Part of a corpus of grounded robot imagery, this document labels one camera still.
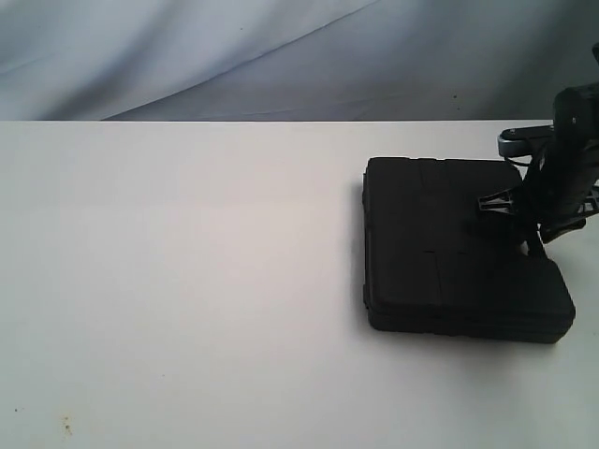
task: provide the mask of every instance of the black case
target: black case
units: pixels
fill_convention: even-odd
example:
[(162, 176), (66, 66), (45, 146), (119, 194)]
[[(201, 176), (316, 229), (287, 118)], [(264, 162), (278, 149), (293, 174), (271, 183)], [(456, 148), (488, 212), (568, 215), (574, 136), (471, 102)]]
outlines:
[(477, 199), (520, 182), (505, 162), (371, 159), (362, 202), (372, 327), (543, 343), (561, 338), (575, 308), (555, 263), (471, 232)]

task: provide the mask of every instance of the stain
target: stain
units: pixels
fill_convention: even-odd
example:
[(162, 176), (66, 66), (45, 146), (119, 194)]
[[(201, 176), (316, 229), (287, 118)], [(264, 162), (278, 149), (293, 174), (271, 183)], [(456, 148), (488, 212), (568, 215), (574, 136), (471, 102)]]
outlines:
[(73, 429), (71, 428), (68, 416), (63, 416), (63, 427), (65, 428), (65, 434), (71, 437), (73, 435)]

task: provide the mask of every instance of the white table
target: white table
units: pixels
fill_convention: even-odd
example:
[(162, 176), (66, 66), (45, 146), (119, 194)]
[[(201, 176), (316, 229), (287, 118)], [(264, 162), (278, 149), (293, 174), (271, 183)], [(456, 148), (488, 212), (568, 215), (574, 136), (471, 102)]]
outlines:
[(597, 447), (599, 219), (555, 346), (361, 303), (368, 159), (530, 124), (0, 123), (0, 447)]

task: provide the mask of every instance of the black plastic case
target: black plastic case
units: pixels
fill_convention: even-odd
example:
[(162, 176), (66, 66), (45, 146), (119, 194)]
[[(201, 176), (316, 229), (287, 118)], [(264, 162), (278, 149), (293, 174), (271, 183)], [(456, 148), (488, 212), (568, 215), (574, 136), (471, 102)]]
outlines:
[(362, 200), (372, 327), (559, 340), (575, 308), (555, 263), (469, 231), (480, 196), (519, 183), (505, 162), (371, 159)]

